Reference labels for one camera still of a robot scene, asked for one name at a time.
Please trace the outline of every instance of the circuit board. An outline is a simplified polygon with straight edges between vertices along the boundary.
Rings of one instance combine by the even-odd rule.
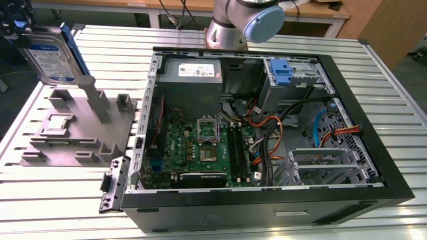
[[[229,131],[227,125],[219,125],[217,131],[210,128],[201,128],[202,134],[211,136],[219,133],[218,143],[198,143],[198,124],[170,124],[167,127],[166,153],[162,160],[151,160],[154,171],[154,182],[157,188],[165,188],[171,174],[177,173],[223,173],[227,174],[226,187],[251,187],[255,183],[253,178],[233,179],[231,161],[229,152]],[[251,127],[242,127],[242,141],[254,137]],[[250,161],[246,162],[247,172],[251,173]]]

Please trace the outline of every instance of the hard drive label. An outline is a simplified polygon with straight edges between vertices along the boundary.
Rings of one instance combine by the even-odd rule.
[[[45,74],[57,81],[71,82],[75,80],[67,63],[62,60],[62,53],[57,46],[31,45],[29,49]]]
[[[179,65],[181,77],[214,77],[215,69],[214,64],[194,64],[194,63],[182,63]]]

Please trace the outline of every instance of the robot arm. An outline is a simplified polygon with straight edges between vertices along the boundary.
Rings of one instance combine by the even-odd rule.
[[[279,0],[215,0],[206,33],[209,47],[242,50],[247,40],[266,42],[285,23],[286,14],[278,4]]]

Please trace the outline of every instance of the blue cable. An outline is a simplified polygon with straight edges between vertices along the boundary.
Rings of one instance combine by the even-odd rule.
[[[316,144],[316,147],[318,148],[320,145],[321,145],[321,140],[320,140],[320,132],[318,132],[318,127],[320,127],[320,121],[321,121],[321,116],[324,113],[326,113],[328,110],[324,109],[318,115],[316,116],[316,119],[314,119],[314,124],[313,124],[313,139],[314,139],[314,144]]]

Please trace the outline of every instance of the slotted metal table surface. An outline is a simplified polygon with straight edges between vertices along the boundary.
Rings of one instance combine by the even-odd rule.
[[[74,33],[97,87],[109,97],[129,93],[143,98],[154,46],[205,47],[205,34],[194,30],[87,25]],[[417,198],[341,225],[146,234],[125,213],[99,214],[107,168],[19,165],[51,107],[47,98],[55,87],[39,83],[0,143],[0,239],[427,238],[427,118],[372,47],[357,40],[277,36],[266,43],[250,43],[250,50],[334,57]],[[85,96],[75,86],[59,87]],[[137,126],[129,146],[134,146]]]

